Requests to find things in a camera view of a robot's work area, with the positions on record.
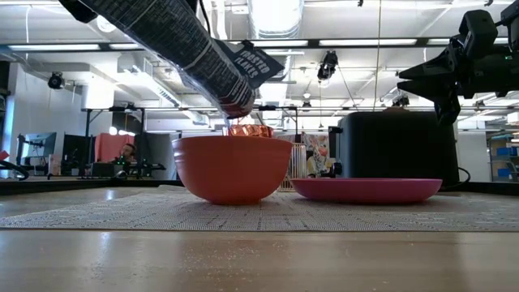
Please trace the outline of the colourful printed poster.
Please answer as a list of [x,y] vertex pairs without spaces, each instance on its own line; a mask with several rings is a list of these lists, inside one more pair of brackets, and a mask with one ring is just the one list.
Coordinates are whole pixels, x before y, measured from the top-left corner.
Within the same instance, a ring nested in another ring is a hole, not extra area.
[[306,146],[307,175],[319,177],[327,173],[330,168],[328,137],[302,133],[301,139]]

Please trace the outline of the shelf with blue bins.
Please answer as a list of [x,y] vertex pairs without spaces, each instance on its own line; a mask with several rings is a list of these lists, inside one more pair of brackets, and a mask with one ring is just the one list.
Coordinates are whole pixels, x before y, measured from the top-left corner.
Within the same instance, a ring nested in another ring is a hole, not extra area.
[[519,183],[519,137],[494,135],[487,141],[492,182]]

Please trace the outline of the grey cabinet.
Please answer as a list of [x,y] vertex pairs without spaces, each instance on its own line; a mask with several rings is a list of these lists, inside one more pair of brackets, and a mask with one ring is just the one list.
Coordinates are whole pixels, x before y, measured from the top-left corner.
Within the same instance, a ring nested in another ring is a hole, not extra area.
[[147,132],[148,154],[147,159],[151,164],[163,165],[163,170],[154,170],[152,176],[157,180],[175,180],[177,168],[174,162],[174,150],[172,142],[177,138],[172,134],[157,134]]

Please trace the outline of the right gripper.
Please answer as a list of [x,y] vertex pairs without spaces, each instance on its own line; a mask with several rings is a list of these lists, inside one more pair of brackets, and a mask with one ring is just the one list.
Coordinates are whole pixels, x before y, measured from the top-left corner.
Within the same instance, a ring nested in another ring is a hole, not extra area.
[[[408,81],[398,83],[397,87],[432,101],[441,125],[454,124],[461,112],[457,90],[442,83],[416,79],[452,74],[456,70],[457,55],[461,51],[462,43],[457,38],[450,38],[437,57],[398,74],[399,78]],[[492,54],[478,59],[472,63],[468,77],[461,81],[463,97],[473,97],[476,93],[485,92],[505,97],[512,91],[519,91],[519,55]]]

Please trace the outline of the pink plate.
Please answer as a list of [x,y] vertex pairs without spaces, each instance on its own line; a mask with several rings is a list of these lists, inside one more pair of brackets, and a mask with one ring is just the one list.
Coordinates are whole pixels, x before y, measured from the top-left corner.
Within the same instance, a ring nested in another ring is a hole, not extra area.
[[294,190],[309,200],[347,204],[414,204],[442,186],[435,178],[293,178]]

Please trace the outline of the black table edge rail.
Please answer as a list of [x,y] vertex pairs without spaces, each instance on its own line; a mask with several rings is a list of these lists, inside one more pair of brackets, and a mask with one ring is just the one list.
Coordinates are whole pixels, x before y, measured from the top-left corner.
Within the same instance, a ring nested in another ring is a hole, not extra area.
[[[22,195],[29,193],[73,191],[111,187],[159,187],[169,185],[183,187],[180,180],[117,180],[117,179],[76,179],[41,181],[0,181],[0,195]],[[443,192],[473,192],[490,195],[519,197],[519,183],[512,182],[467,182],[455,187],[444,188]]]

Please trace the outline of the black toaster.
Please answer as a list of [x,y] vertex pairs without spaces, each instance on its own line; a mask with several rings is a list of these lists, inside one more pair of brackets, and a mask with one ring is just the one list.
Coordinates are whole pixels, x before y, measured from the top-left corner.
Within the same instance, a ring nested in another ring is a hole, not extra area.
[[453,125],[432,112],[353,112],[328,129],[338,178],[436,178],[460,182]]

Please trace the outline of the blue frosted flakes cereal box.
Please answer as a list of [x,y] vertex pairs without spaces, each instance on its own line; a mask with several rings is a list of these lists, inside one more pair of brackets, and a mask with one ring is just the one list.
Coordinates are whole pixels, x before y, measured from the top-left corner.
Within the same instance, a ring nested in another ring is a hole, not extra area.
[[210,36],[185,0],[79,0],[174,66],[227,118],[247,116],[260,86],[285,67],[249,41]]

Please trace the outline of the black overhead bar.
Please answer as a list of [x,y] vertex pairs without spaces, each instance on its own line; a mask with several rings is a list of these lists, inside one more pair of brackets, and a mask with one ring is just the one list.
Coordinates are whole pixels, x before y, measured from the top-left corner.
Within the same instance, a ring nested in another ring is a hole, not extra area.
[[[261,49],[400,49],[438,48],[448,44],[447,37],[382,38],[382,39],[274,39],[251,40]],[[144,46],[133,42],[26,43],[0,44],[0,52],[109,52],[141,51]]]

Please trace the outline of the black desk frame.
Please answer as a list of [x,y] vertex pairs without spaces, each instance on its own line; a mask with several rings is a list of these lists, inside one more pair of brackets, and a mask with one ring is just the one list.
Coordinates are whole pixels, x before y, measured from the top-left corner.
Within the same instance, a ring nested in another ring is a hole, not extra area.
[[290,120],[294,122],[294,129],[289,129],[288,127],[285,127],[283,125],[283,132],[289,132],[292,131],[295,133],[296,136],[300,135],[299,130],[299,108],[297,106],[276,106],[276,105],[260,105],[255,108],[260,113],[264,112],[273,112],[273,111],[280,111],[282,112],[281,115],[281,124],[283,125],[285,123],[285,118],[288,117]]
[[136,107],[135,105],[127,105],[126,107],[123,106],[111,106],[109,108],[105,109],[89,109],[84,108],[81,109],[82,112],[86,113],[86,123],[85,123],[85,144],[84,149],[87,151],[87,153],[82,158],[82,161],[80,162],[79,167],[79,176],[81,178],[87,177],[87,164],[91,163],[91,154],[92,154],[92,136],[90,135],[90,124],[101,114],[101,113],[114,113],[114,112],[123,112],[126,114],[134,113],[135,111],[141,113],[141,127],[139,130],[139,134],[142,135],[144,133],[144,124],[145,124],[145,118],[146,118],[146,109],[143,107]]

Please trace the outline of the red panel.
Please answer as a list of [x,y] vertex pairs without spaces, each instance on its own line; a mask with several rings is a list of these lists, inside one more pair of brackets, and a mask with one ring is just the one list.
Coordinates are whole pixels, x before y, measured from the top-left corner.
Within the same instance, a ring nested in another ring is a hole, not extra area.
[[133,144],[135,137],[131,135],[111,135],[101,133],[95,138],[95,162],[110,162],[121,155],[125,144]]

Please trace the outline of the grey woven placemat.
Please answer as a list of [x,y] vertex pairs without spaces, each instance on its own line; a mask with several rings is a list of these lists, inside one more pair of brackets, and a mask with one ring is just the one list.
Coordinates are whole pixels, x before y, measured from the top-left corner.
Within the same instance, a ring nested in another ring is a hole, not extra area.
[[353,205],[276,192],[259,204],[210,204],[158,189],[65,208],[0,217],[0,230],[224,232],[518,232],[519,199],[435,195],[418,204]]

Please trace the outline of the person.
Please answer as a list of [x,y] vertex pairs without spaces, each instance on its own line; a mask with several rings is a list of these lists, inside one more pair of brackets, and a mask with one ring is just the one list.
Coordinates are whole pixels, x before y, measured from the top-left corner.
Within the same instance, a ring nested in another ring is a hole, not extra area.
[[134,144],[126,143],[122,146],[119,153],[119,159],[127,163],[135,161],[136,146]]

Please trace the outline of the small desk monitor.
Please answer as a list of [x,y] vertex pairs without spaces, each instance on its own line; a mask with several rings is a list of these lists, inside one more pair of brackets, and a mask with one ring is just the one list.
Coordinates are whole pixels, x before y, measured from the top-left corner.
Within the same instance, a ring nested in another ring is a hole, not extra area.
[[18,165],[32,165],[31,159],[36,159],[40,165],[47,165],[54,154],[57,133],[19,134],[17,137]]

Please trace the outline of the glass jar with stick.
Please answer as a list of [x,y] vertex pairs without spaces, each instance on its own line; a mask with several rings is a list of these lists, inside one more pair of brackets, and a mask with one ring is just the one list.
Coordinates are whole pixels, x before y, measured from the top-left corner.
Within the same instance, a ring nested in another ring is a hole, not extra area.
[[291,180],[293,178],[307,177],[307,148],[305,144],[293,143],[289,166],[278,191],[288,192],[293,191]]

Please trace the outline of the orange bowl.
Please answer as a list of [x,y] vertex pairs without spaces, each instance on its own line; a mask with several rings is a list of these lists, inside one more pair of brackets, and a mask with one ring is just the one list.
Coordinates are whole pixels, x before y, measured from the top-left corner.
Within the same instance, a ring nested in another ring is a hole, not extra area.
[[257,204],[285,179],[293,144],[251,136],[199,136],[172,142],[184,187],[212,204]]

